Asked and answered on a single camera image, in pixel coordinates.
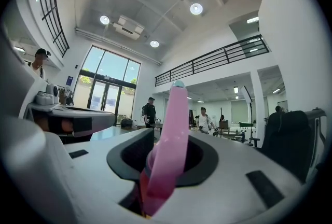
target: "black shirt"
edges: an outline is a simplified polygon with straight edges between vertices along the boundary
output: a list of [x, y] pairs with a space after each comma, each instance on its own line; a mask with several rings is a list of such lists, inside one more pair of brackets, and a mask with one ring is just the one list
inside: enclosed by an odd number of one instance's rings
[[146, 115], [151, 121], [154, 121], [156, 116], [155, 106], [147, 103], [144, 106], [144, 115]]

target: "ceiling air conditioner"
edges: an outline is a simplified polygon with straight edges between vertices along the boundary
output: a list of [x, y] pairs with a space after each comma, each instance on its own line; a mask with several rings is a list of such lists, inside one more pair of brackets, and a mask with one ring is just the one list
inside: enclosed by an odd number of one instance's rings
[[119, 21], [113, 23], [115, 31], [131, 39], [137, 40], [144, 30], [144, 27], [136, 21], [121, 15]]

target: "balcony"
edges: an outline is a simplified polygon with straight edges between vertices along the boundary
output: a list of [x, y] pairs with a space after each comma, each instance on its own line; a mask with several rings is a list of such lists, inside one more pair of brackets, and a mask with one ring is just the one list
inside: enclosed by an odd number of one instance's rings
[[155, 86], [268, 52], [270, 50], [263, 37], [261, 35], [253, 36], [201, 55], [156, 76]]

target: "black cap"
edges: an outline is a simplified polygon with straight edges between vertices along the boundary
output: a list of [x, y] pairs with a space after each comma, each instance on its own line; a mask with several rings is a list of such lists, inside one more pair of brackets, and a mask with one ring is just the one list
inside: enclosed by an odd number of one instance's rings
[[43, 54], [43, 55], [45, 55], [46, 58], [48, 58], [48, 56], [51, 55], [51, 53], [49, 51], [46, 51], [43, 48], [38, 49], [38, 51], [36, 51], [36, 54]]

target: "pink plastic strap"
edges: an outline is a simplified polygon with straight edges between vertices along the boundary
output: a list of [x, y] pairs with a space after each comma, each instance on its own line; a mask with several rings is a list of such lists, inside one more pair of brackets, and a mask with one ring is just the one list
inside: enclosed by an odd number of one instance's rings
[[144, 211], [153, 215], [171, 196], [184, 170], [189, 128], [187, 90], [173, 86], [160, 140], [148, 157], [152, 167]]

